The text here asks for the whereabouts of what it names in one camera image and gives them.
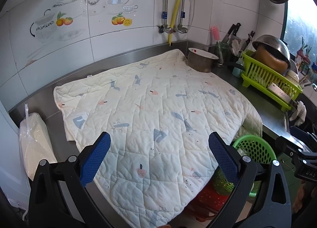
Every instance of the plastic dish rack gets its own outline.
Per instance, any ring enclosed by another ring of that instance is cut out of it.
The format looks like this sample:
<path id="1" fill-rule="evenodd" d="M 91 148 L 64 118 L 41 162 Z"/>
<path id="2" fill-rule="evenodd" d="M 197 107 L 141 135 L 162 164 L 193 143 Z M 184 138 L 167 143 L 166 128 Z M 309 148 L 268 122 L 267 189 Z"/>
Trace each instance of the plastic dish rack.
<path id="1" fill-rule="evenodd" d="M 243 78 L 242 85 L 246 88 L 249 85 L 252 85 L 253 87 L 262 91 L 264 94 L 280 104 L 282 106 L 281 110 L 283 112 L 291 110 L 292 107 L 289 103 L 270 92 L 267 88 L 271 85 L 271 83 L 275 83 L 293 100 L 296 100 L 298 95 L 303 93 L 302 88 L 299 85 L 294 85 L 284 76 L 275 72 L 270 67 L 267 67 L 266 65 L 253 59 L 251 57 L 253 53 L 254 52 L 251 50 L 246 50 L 242 53 L 242 57 L 244 58 L 244 71 L 241 74 L 241 77 Z"/>

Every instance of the pink bottle brush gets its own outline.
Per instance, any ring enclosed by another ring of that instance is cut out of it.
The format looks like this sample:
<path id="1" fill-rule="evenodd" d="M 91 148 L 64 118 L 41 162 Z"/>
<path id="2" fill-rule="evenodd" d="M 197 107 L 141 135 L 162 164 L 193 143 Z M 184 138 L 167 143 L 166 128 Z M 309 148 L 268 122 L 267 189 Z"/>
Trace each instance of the pink bottle brush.
<path id="1" fill-rule="evenodd" d="M 210 28 L 211 34 L 214 37 L 214 40 L 216 41 L 216 47 L 218 49 L 218 63 L 223 64 L 223 57 L 222 57 L 222 52 L 221 52 L 221 46 L 220 46 L 220 34 L 219 34 L 219 29 L 216 26 L 213 26 Z"/>

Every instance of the yellow gas hose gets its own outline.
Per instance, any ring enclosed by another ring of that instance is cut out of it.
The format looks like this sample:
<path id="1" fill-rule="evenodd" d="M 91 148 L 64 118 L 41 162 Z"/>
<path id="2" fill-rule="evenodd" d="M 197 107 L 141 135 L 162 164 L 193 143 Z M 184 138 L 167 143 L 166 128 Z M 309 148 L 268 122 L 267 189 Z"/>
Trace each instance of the yellow gas hose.
<path id="1" fill-rule="evenodd" d="M 173 15 L 172 15 L 172 20 L 171 20 L 171 25 L 170 27 L 174 27 L 175 22 L 176 22 L 176 17 L 177 17 L 177 12 L 178 12 L 178 8 L 180 5 L 180 0 L 176 0 L 176 3 L 174 5 L 174 11 L 173 11 Z M 168 43 L 171 45 L 172 43 L 172 34 L 168 35 Z"/>

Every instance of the blue gripper pad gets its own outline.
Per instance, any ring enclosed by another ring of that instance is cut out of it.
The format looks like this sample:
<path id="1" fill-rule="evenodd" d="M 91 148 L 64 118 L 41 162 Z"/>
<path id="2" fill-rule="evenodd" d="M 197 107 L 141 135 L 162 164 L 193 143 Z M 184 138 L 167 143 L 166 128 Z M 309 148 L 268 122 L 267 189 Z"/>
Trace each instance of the blue gripper pad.
<path id="1" fill-rule="evenodd" d="M 209 135 L 209 148 L 220 166 L 223 174 L 228 182 L 233 183 L 235 186 L 239 182 L 238 166 L 230 156 L 227 145 L 217 132 L 213 132 Z"/>
<path id="2" fill-rule="evenodd" d="M 97 139 L 98 144 L 92 149 L 80 169 L 80 182 L 83 187 L 93 181 L 103 159 L 105 158 L 111 144 L 110 135 L 103 132 Z"/>

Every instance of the quilted blanket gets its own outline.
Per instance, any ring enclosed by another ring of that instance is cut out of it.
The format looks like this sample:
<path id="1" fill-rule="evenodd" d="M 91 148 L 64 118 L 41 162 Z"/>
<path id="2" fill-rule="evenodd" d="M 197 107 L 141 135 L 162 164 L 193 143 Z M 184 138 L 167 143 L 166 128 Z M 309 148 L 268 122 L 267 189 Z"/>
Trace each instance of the quilted blanket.
<path id="1" fill-rule="evenodd" d="M 252 104 L 215 74 L 190 68 L 180 50 L 56 87 L 54 99 L 79 151 L 110 134 L 94 181 L 133 228 L 166 224 L 202 190 L 218 166 L 210 133 L 227 144 L 262 135 Z"/>

